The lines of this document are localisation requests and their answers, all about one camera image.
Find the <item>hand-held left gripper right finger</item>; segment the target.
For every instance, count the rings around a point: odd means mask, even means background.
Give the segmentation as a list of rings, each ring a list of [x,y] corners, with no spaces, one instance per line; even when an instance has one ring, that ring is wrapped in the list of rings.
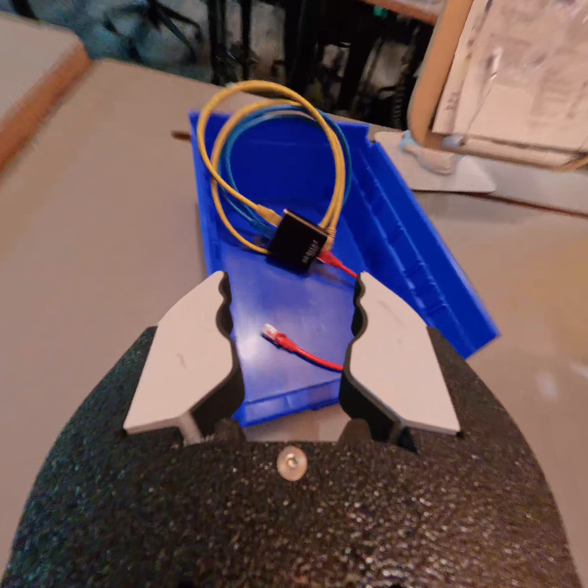
[[[339,388],[350,421],[341,440],[355,435],[417,453],[414,431],[457,437],[461,425],[426,322],[367,272],[356,278],[353,304]]]

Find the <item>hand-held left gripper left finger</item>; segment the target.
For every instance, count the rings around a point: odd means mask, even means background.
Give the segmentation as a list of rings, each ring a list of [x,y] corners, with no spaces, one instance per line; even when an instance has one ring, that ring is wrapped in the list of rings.
[[[245,384],[231,302],[229,276],[217,271],[165,313],[123,423],[127,434],[175,428],[185,443],[201,443],[239,409]]]

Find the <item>blue plastic bin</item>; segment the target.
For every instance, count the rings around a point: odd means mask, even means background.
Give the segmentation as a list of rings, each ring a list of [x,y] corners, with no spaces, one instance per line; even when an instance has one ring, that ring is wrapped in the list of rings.
[[[248,427],[331,406],[340,374],[310,364],[261,336],[264,324],[303,349],[341,364],[352,338],[355,280],[317,265],[301,275],[243,246],[215,209],[210,174],[199,153],[199,115],[189,114],[208,274],[229,276],[233,338],[245,399],[233,418]],[[499,330],[445,242],[382,146],[363,123],[339,122],[350,147],[352,188],[343,207],[334,255],[367,271],[441,331],[465,359]],[[300,118],[268,121],[247,130],[232,150],[238,191],[277,212],[293,210],[318,222],[334,188],[334,158],[322,130]]]

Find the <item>black network splitter box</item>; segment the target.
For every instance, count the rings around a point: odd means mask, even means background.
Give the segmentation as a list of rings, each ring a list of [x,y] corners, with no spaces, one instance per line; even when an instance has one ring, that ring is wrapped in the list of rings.
[[[305,275],[328,238],[327,230],[285,209],[268,244],[269,262],[297,275]]]

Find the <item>grey desk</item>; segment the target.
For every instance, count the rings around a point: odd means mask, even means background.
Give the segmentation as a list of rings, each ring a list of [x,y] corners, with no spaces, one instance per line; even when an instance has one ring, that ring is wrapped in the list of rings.
[[[205,277],[171,132],[216,91],[98,62],[1,173],[1,571],[64,425]],[[502,333],[469,364],[540,461],[587,585],[587,174],[484,166],[497,196],[416,198]]]
[[[91,68],[74,33],[1,12],[1,168]]]

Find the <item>wooden instruction board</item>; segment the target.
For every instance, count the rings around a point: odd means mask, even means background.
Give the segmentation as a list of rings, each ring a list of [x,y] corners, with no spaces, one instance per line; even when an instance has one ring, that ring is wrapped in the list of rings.
[[[446,1],[408,110],[422,147],[587,165],[587,1]]]

